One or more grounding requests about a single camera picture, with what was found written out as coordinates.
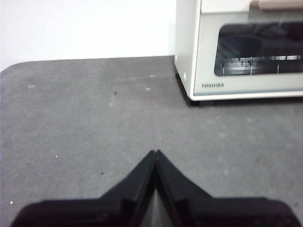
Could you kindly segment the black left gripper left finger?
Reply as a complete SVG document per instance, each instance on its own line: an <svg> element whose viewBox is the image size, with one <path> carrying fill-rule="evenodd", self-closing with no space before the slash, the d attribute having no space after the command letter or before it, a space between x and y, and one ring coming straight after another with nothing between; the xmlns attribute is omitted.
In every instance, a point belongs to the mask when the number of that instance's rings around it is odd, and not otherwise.
<svg viewBox="0 0 303 227"><path fill-rule="evenodd" d="M13 227L138 227L155 190L155 151L100 198L48 200L26 205Z"/></svg>

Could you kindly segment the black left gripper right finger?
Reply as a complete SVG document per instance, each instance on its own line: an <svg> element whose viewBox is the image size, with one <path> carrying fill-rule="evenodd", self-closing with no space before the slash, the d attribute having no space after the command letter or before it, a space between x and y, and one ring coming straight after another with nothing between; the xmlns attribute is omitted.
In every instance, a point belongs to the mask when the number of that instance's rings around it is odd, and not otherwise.
<svg viewBox="0 0 303 227"><path fill-rule="evenodd" d="M299 227L284 202L266 197L213 197L155 152L156 188L176 227Z"/></svg>

